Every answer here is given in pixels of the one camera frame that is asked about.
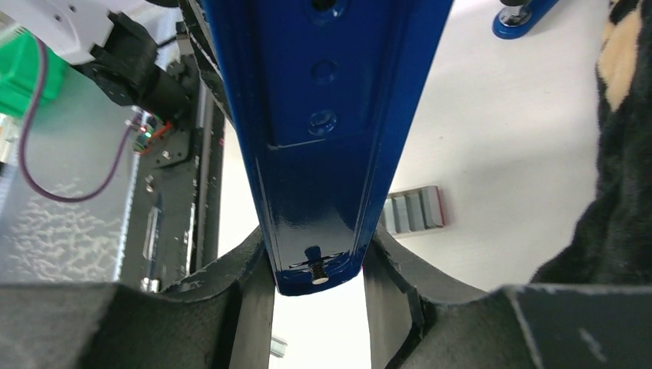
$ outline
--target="black fabric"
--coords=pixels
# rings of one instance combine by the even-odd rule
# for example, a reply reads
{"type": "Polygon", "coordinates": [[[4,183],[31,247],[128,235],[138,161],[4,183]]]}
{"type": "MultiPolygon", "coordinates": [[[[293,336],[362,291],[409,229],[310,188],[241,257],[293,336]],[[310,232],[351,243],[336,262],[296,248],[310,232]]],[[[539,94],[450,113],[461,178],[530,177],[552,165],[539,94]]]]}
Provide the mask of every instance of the black fabric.
{"type": "MultiPolygon", "coordinates": [[[[575,228],[570,245],[534,275],[537,283],[652,283],[652,0],[612,2],[608,31],[631,12],[641,27],[620,30],[636,38],[636,66],[626,97],[616,107],[608,101],[609,84],[597,73],[598,180],[595,199],[575,228]]],[[[618,58],[627,58],[625,52],[618,58]]]]}

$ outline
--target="wire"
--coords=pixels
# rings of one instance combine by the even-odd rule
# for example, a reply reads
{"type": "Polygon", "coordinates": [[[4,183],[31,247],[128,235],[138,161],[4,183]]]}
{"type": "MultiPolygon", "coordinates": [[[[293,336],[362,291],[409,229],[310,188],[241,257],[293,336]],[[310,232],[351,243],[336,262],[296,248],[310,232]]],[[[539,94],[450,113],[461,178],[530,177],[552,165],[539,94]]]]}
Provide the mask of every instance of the wire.
{"type": "Polygon", "coordinates": [[[170,45],[172,42],[175,42],[175,41],[177,41],[177,35],[174,35],[174,36],[168,38],[167,40],[161,42],[160,44],[158,44],[158,45],[156,46],[156,48],[157,48],[157,49],[164,48],[165,46],[168,46],[168,45],[170,45]]]}
{"type": "Polygon", "coordinates": [[[36,183],[36,181],[34,180],[34,178],[32,177],[32,175],[30,174],[27,168],[27,162],[26,162],[27,139],[29,137],[29,132],[32,128],[32,123],[34,123],[36,110],[39,102],[41,101],[41,96],[43,95],[43,88],[45,87],[45,79],[47,78],[48,75],[48,53],[47,53],[48,50],[45,44],[43,43],[43,41],[41,41],[36,37],[34,37],[34,40],[36,41],[36,48],[38,50],[38,74],[36,76],[36,86],[34,88],[34,93],[32,94],[32,98],[30,99],[29,105],[27,107],[27,112],[25,113],[25,117],[23,118],[21,135],[18,141],[18,166],[20,167],[20,171],[23,177],[25,178],[27,185],[36,193],[43,196],[44,198],[57,201],[57,202],[64,202],[64,203],[76,203],[76,202],[91,200],[92,198],[96,198],[99,194],[101,194],[108,187],[109,183],[111,183],[111,179],[113,179],[113,176],[115,175],[115,171],[116,169],[118,169],[118,164],[120,163],[120,157],[122,156],[122,152],[124,151],[125,144],[127,143],[127,138],[129,137],[129,133],[133,130],[133,127],[129,126],[125,131],[125,133],[122,135],[122,140],[120,141],[120,145],[118,146],[118,153],[116,154],[115,159],[113,159],[111,170],[108,172],[108,175],[106,176],[105,180],[93,192],[79,197],[66,198],[63,196],[59,196],[57,194],[53,194],[50,191],[47,191],[43,187],[38,185],[38,183],[36,183]]]}
{"type": "Polygon", "coordinates": [[[137,155],[145,155],[148,152],[151,151],[151,142],[155,140],[156,138],[160,138],[165,132],[169,131],[170,128],[172,128],[172,125],[170,123],[165,123],[165,126],[163,128],[159,128],[154,134],[147,140],[147,143],[149,144],[148,147],[143,150],[137,152],[137,155]]]}

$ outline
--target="blue metal beam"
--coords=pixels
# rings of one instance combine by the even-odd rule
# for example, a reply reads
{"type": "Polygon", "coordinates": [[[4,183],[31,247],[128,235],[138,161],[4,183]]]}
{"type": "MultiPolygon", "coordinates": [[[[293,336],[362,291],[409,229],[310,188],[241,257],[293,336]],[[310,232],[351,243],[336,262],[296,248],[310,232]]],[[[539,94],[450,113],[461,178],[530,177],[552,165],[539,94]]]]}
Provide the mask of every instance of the blue metal beam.
{"type": "Polygon", "coordinates": [[[452,1],[203,0],[280,293],[360,271],[452,1]]]}

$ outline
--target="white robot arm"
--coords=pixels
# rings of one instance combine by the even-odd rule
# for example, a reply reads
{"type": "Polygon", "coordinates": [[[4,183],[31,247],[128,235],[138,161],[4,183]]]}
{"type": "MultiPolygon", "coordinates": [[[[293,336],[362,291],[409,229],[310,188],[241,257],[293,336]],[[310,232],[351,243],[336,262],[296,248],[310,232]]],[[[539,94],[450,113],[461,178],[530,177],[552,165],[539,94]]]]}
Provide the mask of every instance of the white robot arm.
{"type": "Polygon", "coordinates": [[[114,25],[94,0],[0,0],[0,11],[71,65],[95,60],[91,50],[105,45],[114,25]]]}
{"type": "Polygon", "coordinates": [[[0,12],[25,27],[116,104],[164,120],[188,109],[186,87],[155,63],[147,30],[95,0],[0,0],[0,12]]]}

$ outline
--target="green box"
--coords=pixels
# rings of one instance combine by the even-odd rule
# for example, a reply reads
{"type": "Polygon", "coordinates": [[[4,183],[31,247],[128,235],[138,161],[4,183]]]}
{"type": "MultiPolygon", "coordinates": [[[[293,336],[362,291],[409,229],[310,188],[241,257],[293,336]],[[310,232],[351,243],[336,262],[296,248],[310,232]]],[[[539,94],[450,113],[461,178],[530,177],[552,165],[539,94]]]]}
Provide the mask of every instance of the green box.
{"type": "MultiPolygon", "coordinates": [[[[48,49],[48,75],[41,104],[57,98],[68,63],[48,49]]],[[[38,73],[36,41],[23,32],[0,46],[0,113],[22,118],[34,92],[38,73]]]]}

